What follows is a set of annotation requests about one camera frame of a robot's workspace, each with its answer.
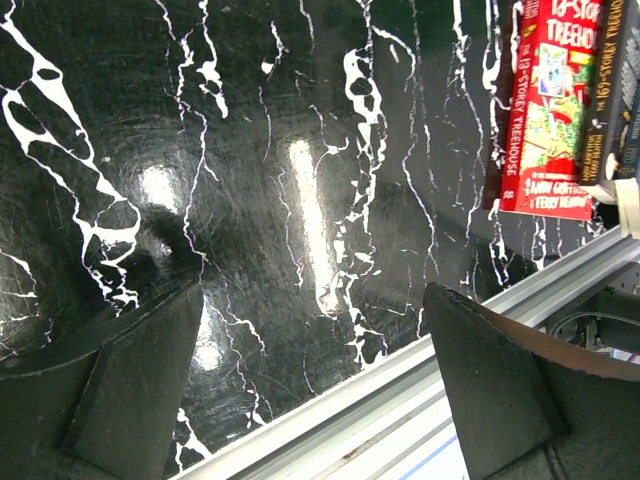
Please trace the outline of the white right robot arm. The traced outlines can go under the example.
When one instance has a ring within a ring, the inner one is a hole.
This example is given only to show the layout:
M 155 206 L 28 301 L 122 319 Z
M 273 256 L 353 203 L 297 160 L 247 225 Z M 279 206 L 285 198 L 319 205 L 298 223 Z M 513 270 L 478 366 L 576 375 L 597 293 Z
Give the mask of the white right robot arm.
M 639 239 L 639 179 L 614 180 L 610 188 L 601 187 L 598 198 L 606 204 L 616 204 L 622 237 Z

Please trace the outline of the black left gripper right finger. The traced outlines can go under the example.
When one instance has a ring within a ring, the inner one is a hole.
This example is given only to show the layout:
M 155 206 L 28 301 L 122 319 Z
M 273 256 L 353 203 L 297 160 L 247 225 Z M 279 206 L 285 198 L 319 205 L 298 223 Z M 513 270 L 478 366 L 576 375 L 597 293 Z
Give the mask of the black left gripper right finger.
M 424 317 L 472 479 L 636 479 L 639 368 L 437 283 Z

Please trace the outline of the black paperback book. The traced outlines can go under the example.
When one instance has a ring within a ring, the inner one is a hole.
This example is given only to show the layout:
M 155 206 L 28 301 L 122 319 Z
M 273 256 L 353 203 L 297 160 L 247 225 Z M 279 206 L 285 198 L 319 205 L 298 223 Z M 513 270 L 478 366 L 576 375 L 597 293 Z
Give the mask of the black paperback book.
M 639 81 L 639 3 L 610 1 L 598 37 L 592 101 L 585 122 L 579 186 L 616 202 L 614 176 Z

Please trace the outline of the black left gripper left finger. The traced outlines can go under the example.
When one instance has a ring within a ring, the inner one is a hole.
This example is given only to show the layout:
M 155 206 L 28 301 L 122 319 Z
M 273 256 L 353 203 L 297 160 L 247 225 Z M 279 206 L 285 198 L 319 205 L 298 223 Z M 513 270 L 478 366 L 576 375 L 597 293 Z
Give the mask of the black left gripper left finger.
M 2 478 L 161 478 L 203 307 L 188 282 L 2 361 Z

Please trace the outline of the red treehouse book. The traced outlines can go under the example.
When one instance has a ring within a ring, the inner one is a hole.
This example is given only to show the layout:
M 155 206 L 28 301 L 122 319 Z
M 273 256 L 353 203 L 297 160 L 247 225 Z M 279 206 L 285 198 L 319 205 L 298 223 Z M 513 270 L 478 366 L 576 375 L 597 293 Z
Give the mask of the red treehouse book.
M 501 211 L 591 219 L 578 160 L 604 8 L 602 1 L 525 2 L 512 63 Z

